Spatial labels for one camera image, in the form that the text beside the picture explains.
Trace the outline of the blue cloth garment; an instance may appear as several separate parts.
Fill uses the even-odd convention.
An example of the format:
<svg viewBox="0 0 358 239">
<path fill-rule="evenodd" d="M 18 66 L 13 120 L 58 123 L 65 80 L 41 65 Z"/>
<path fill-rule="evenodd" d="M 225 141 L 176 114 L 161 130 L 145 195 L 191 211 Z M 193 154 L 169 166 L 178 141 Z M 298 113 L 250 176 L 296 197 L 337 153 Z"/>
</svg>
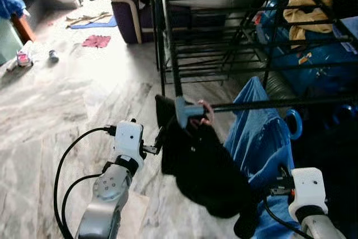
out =
<svg viewBox="0 0 358 239">
<path fill-rule="evenodd" d="M 243 104 L 253 101 L 268 101 L 269 96 L 260 78 L 253 76 L 243 86 L 233 103 Z M 277 109 L 252 109 L 233 112 L 235 121 L 229 129 L 223 147 L 228 150 L 240 171 L 248 177 L 252 190 L 267 190 L 280 176 L 279 167 L 294 169 L 288 126 Z M 259 224 L 251 239 L 292 239 L 294 232 L 277 223 L 265 211 L 259 198 L 257 210 Z M 287 196 L 268 196 L 267 205 L 272 213 L 294 228 L 298 226 L 288 211 Z"/>
</svg>

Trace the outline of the pink plastic hanger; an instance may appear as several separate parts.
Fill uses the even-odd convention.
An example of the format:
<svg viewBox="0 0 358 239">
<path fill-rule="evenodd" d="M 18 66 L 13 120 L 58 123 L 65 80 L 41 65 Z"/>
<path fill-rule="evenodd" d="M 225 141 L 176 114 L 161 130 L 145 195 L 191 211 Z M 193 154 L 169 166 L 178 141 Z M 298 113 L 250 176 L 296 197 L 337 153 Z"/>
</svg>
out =
<svg viewBox="0 0 358 239">
<path fill-rule="evenodd" d="M 199 104 L 204 108 L 204 113 L 199 120 L 195 120 L 195 123 L 199 125 L 212 125 L 215 118 L 213 107 L 207 101 L 202 99 L 199 100 Z"/>
</svg>

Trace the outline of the black T-shirt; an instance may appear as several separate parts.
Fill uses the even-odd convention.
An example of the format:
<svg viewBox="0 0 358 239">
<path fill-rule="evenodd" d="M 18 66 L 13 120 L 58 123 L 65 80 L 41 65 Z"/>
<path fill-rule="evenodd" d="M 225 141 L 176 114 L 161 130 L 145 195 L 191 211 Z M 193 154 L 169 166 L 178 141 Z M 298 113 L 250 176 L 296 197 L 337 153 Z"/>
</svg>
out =
<svg viewBox="0 0 358 239">
<path fill-rule="evenodd" d="M 203 206 L 216 218 L 239 216 L 233 231 L 251 239 L 258 226 L 258 195 L 234 159 L 218 139 L 213 125 L 199 125 L 202 115 L 189 118 L 181 127 L 174 99 L 156 95 L 159 127 L 166 127 L 161 171 L 176 178 L 182 195 Z"/>
</svg>

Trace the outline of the dark navy garment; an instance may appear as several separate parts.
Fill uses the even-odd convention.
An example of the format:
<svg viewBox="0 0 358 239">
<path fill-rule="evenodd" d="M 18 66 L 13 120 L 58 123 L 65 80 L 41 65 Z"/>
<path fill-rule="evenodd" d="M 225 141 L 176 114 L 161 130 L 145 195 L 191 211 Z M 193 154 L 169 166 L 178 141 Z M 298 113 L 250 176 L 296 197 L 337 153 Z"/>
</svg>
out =
<svg viewBox="0 0 358 239">
<path fill-rule="evenodd" d="M 303 133 L 291 145 L 295 165 L 322 172 L 330 219 L 347 239 L 358 239 L 356 116 L 337 104 L 312 104 L 298 111 Z"/>
</svg>

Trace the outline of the black metal drying rack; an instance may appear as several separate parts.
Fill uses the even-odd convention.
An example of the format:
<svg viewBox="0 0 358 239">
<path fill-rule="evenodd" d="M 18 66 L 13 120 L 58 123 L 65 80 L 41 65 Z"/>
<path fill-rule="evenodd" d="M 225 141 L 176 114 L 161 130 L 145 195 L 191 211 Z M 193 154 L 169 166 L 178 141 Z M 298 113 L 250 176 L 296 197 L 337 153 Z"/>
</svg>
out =
<svg viewBox="0 0 358 239">
<path fill-rule="evenodd" d="M 257 16 L 268 0 L 150 0 L 156 39 L 156 62 L 161 93 L 182 101 L 199 97 L 199 85 L 241 89 L 253 76 L 260 78 L 268 101 L 243 104 L 215 103 L 217 111 L 299 109 L 309 105 L 354 104 L 357 88 L 342 94 L 299 96 L 291 90 L 258 40 Z M 344 34 L 357 32 L 348 25 L 356 0 L 333 0 L 325 14 Z"/>
</svg>

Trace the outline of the pink rag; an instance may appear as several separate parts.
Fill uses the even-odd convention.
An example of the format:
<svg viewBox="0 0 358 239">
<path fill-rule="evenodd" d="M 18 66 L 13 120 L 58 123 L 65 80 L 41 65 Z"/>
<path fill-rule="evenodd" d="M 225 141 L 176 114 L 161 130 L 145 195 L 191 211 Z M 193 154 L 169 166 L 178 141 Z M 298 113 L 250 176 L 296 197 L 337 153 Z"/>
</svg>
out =
<svg viewBox="0 0 358 239">
<path fill-rule="evenodd" d="M 104 49 L 112 40 L 111 35 L 90 35 L 82 42 L 82 47 Z"/>
</svg>

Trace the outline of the blue flat mat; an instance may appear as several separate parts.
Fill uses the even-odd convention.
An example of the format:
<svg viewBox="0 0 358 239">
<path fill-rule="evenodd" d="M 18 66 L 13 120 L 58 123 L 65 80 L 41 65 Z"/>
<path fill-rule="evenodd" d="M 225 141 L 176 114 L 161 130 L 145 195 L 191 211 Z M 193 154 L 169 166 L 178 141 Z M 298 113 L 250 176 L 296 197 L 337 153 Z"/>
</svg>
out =
<svg viewBox="0 0 358 239">
<path fill-rule="evenodd" d="M 69 29 L 92 29 L 93 27 L 117 27 L 117 21 L 114 16 L 110 17 L 108 22 L 90 22 L 81 26 L 70 26 Z"/>
</svg>

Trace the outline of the blue storage bag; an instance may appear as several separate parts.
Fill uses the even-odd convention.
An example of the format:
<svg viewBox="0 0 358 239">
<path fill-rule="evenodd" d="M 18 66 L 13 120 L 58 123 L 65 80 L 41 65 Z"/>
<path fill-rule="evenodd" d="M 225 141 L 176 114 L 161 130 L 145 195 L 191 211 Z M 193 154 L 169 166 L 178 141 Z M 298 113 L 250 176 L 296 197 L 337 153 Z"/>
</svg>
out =
<svg viewBox="0 0 358 239">
<path fill-rule="evenodd" d="M 276 68 L 295 94 L 324 95 L 353 92 L 357 88 L 358 75 L 354 70 L 357 55 L 353 50 L 354 34 L 344 34 L 332 16 L 315 22 L 287 22 L 285 9 L 310 12 L 314 8 L 329 8 L 320 4 L 289 6 L 289 0 L 268 0 L 257 16 L 258 40 L 264 44 L 263 51 L 270 58 L 270 67 Z M 332 34 L 306 32 L 304 40 L 290 40 L 292 26 L 332 24 Z"/>
</svg>

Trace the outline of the pink white bottle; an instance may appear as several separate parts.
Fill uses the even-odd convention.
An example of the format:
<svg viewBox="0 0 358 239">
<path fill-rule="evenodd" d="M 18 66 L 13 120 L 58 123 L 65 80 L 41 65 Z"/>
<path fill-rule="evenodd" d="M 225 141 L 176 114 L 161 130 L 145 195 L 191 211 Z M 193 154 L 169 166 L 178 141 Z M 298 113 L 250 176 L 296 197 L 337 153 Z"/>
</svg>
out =
<svg viewBox="0 0 358 239">
<path fill-rule="evenodd" d="M 33 67 L 34 61 L 25 50 L 18 50 L 15 57 L 16 67 Z"/>
</svg>

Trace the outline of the mustard yellow garment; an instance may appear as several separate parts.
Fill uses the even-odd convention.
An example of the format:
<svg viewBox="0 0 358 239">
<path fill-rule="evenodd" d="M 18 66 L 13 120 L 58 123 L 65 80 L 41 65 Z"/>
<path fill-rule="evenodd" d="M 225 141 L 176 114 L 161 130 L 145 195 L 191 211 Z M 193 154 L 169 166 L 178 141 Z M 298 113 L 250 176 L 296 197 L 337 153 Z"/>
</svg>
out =
<svg viewBox="0 0 358 239">
<path fill-rule="evenodd" d="M 332 7 L 333 0 L 321 0 L 327 6 Z M 289 6 L 301 6 L 302 4 L 315 4 L 313 0 L 289 0 Z M 324 21 L 328 19 L 326 14 L 319 8 L 314 8 L 310 12 L 302 11 L 300 9 L 285 9 L 283 11 L 284 19 L 287 22 L 315 22 Z M 289 31 L 290 40 L 304 40 L 306 39 L 306 32 L 318 32 L 319 34 L 332 34 L 332 24 L 312 24 L 292 26 Z"/>
</svg>

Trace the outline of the green laundry bin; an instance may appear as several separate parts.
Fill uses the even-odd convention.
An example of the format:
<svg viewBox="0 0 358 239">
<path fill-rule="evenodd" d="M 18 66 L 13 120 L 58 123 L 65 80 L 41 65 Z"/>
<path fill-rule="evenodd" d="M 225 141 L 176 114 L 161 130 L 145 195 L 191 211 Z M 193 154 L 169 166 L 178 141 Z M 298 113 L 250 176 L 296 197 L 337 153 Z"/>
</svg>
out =
<svg viewBox="0 0 358 239">
<path fill-rule="evenodd" d="M 13 23 L 0 18 L 0 67 L 11 60 L 15 60 L 16 53 L 21 50 L 23 43 Z"/>
</svg>

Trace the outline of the royal blue cloth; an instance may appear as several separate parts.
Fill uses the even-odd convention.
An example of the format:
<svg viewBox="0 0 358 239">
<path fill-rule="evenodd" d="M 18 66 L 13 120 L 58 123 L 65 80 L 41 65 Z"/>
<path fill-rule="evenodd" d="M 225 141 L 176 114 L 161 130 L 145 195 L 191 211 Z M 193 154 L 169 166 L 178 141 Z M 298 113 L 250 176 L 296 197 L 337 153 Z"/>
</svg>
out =
<svg viewBox="0 0 358 239">
<path fill-rule="evenodd" d="M 23 17 L 25 14 L 25 1 L 23 0 L 0 0 L 0 18 L 10 20 L 11 17 Z"/>
</svg>

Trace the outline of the brown wooden post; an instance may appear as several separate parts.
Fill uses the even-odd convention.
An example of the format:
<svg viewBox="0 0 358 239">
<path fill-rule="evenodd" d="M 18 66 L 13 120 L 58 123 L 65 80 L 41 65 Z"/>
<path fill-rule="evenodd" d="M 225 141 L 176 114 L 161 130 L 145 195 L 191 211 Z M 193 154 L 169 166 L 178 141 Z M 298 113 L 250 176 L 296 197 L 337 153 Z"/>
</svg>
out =
<svg viewBox="0 0 358 239">
<path fill-rule="evenodd" d="M 13 15 L 11 16 L 11 23 L 13 24 L 13 27 L 15 27 L 15 31 L 23 44 L 26 44 L 30 40 L 35 42 L 36 35 L 29 25 L 27 15 Z"/>
</svg>

